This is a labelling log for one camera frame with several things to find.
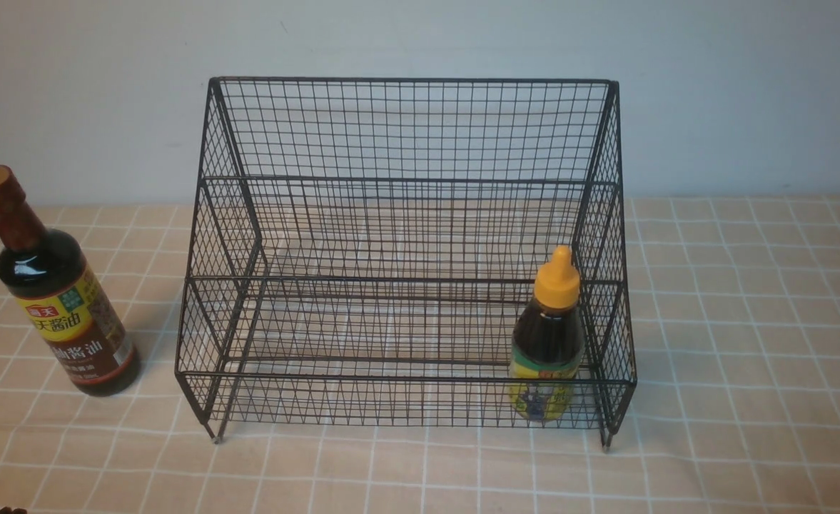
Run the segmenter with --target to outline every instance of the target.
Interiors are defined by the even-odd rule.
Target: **white wall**
[[[37,204],[191,201],[221,74],[621,81],[629,195],[840,192],[840,2],[0,1]]]

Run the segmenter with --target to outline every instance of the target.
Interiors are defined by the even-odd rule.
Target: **yellow label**
[[[17,298],[45,341],[68,341],[81,335],[93,325],[90,305],[99,296],[96,276],[86,267],[84,274],[54,296],[45,298]]]
[[[575,376],[579,368],[577,367],[578,363],[575,361],[569,365],[569,368],[561,368],[561,370],[538,371],[528,368],[525,364],[521,364],[517,358],[513,358],[511,368],[509,368],[509,376],[520,378],[520,380],[527,380],[528,378],[567,380]],[[562,414],[569,409],[572,388],[567,385],[530,381],[529,383],[509,385],[508,398],[515,410],[525,419],[548,422],[549,420],[560,419]]]

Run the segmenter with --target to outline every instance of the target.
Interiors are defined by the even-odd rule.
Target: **yellow flip cap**
[[[579,300],[582,277],[572,265],[572,251],[558,246],[548,263],[540,266],[534,280],[534,297],[541,305],[552,309],[566,309]]]

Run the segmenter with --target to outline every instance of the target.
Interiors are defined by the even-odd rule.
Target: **bottle label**
[[[102,383],[130,361],[133,345],[90,266],[55,295],[17,302],[73,383]]]
[[[511,378],[530,380],[541,378],[541,380],[563,381],[575,377],[582,363],[582,354],[579,352],[571,362],[559,366],[543,366],[532,362],[529,358],[516,348],[512,347],[512,363],[509,367]],[[565,384],[538,383],[514,383],[508,386],[508,398],[512,406],[525,419],[536,420],[537,422],[548,422],[557,420],[569,409],[572,399],[572,387]]]

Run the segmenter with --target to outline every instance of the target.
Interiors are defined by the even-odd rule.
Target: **dark brown bottle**
[[[534,280],[534,298],[521,312],[512,333],[509,399],[522,417],[557,420],[569,409],[575,377],[584,355],[579,293],[582,277],[572,251],[560,246]]]
[[[48,343],[74,386],[119,393],[137,378],[140,355],[126,337],[73,237],[45,228],[8,166],[0,166],[0,279]]]

